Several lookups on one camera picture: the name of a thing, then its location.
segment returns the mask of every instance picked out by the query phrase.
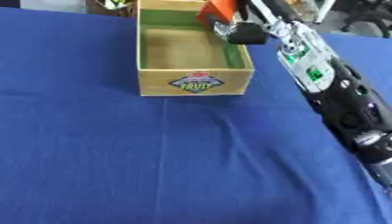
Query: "orange object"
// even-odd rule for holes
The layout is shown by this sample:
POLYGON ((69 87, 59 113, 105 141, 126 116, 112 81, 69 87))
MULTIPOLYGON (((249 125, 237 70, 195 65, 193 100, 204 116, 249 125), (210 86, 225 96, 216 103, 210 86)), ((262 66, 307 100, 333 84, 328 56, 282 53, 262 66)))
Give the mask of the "orange object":
POLYGON ((198 19, 208 26, 206 15, 213 14, 220 18, 222 22, 231 22, 236 12, 235 0, 209 0, 198 14, 198 19))

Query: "robotic arm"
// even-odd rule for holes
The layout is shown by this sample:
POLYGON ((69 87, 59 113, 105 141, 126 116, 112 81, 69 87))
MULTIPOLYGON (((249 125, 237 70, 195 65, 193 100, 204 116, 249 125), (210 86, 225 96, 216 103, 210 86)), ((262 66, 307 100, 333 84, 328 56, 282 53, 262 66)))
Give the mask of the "robotic arm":
POLYGON ((387 103, 282 0, 237 0, 236 6, 240 18, 232 24, 206 15, 215 33, 232 44, 280 39, 277 57, 325 126, 378 183, 392 188, 392 110, 387 103))

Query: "table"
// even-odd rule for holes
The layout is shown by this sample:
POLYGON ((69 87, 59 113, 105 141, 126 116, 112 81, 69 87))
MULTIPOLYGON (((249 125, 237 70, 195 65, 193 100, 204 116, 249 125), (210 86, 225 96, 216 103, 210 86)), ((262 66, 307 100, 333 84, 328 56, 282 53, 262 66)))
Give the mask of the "table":
MULTIPOLYGON (((382 189, 252 46, 244 96, 137 92, 135 21, 0 9, 7 224, 392 223, 382 189)), ((326 35, 392 100, 392 43, 326 35)))

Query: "blue tablecloth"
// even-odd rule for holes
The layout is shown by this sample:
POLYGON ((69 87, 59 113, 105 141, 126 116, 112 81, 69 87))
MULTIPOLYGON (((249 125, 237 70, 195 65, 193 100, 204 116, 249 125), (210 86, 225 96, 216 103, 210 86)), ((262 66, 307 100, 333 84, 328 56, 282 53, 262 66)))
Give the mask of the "blue tablecloth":
MULTIPOLYGON (((135 21, 0 10, 4 224, 375 224, 392 203, 278 63, 244 96, 138 95, 135 21)), ((326 36, 392 102, 392 42, 326 36)))

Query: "cardboard box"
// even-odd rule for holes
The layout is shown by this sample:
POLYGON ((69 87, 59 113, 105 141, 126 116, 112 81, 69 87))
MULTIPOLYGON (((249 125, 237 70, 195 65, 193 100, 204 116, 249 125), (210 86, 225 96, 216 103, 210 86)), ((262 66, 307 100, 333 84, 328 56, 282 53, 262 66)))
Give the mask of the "cardboard box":
POLYGON ((203 1, 140 0, 140 93, 242 95, 254 68, 243 45, 230 45, 197 19, 203 1))

